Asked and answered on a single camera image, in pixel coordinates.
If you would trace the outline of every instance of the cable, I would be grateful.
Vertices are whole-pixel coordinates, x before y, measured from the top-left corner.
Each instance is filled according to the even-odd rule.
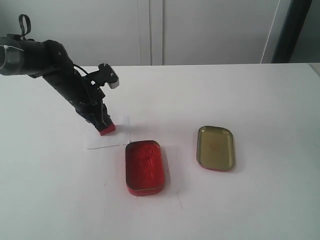
[[[86,70],[84,70],[84,69],[83,69],[82,67],[80,67],[79,65],[73,64],[73,66],[75,66],[76,68],[80,69],[80,70],[81,70],[82,72],[84,72],[86,75],[89,74]]]

